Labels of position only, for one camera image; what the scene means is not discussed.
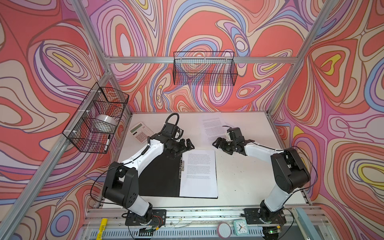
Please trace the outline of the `printed paper sheet stack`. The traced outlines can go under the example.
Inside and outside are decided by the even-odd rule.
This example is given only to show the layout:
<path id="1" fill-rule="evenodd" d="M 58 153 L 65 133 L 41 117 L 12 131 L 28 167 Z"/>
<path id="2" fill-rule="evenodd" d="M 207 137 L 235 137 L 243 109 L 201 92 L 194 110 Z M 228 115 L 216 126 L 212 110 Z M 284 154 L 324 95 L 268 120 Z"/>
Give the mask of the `printed paper sheet stack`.
<path id="1" fill-rule="evenodd" d="M 183 153 L 179 196 L 218 198 L 215 151 L 192 150 Z"/>

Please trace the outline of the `red folder black inside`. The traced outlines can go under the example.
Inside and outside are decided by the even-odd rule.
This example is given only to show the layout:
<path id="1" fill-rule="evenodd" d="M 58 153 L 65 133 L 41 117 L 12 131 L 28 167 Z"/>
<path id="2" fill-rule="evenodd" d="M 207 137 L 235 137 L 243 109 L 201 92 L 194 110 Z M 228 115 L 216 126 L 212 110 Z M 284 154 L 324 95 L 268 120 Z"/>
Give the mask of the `red folder black inside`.
<path id="1" fill-rule="evenodd" d="M 146 197 L 184 198 L 179 196 L 182 155 L 172 159 L 162 154 L 155 158 L 139 176 L 139 194 Z"/>

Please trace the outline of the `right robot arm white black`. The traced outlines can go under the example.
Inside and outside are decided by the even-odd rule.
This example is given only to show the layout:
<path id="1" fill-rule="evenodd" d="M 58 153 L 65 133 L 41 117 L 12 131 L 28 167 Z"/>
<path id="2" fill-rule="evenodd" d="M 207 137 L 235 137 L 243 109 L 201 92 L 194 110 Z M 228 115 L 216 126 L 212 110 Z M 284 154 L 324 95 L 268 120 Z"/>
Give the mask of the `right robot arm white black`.
<path id="1" fill-rule="evenodd" d="M 311 175 L 295 148 L 273 149 L 246 140 L 240 128 L 229 128 L 227 137 L 217 138 L 212 145 L 229 155 L 239 153 L 272 165 L 276 184 L 256 213 L 261 222 L 269 224 L 277 218 L 292 194 L 310 182 Z"/>

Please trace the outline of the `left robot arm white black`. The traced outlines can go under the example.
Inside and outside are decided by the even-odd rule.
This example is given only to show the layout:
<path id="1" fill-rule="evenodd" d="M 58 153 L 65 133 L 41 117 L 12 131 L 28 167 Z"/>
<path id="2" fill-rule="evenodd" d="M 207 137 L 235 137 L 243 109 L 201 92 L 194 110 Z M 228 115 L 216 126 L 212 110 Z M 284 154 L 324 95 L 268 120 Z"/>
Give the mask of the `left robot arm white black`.
<path id="1" fill-rule="evenodd" d="M 129 159 L 110 164 L 102 190 L 102 196 L 136 214 L 144 222 L 153 216 L 152 204 L 139 195 L 139 176 L 144 169 L 163 153 L 172 158 L 193 150 L 190 139 L 182 139 L 183 130 L 177 125 L 165 123 L 162 130 L 147 139 L 147 144 Z"/>

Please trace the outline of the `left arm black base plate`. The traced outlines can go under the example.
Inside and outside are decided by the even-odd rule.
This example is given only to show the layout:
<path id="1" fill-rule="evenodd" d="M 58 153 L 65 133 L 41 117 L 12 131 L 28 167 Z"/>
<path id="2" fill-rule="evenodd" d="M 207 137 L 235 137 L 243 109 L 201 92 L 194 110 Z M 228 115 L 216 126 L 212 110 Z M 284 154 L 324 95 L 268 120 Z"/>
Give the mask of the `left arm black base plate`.
<path id="1" fill-rule="evenodd" d="M 140 216 L 132 211 L 126 215 L 126 226 L 152 226 L 161 227 L 166 223 L 167 210 L 149 209 L 144 216 Z"/>

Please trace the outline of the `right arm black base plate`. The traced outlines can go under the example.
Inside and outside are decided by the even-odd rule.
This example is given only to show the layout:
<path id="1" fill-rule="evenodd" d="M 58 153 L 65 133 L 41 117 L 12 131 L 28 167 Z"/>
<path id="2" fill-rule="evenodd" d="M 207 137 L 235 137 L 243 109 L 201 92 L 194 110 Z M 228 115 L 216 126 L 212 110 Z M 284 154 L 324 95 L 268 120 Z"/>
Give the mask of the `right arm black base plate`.
<path id="1" fill-rule="evenodd" d="M 247 208 L 241 214 L 247 221 L 247 224 L 267 224 L 267 225 L 284 225 L 287 223 L 283 210 L 270 212 L 268 208 Z"/>

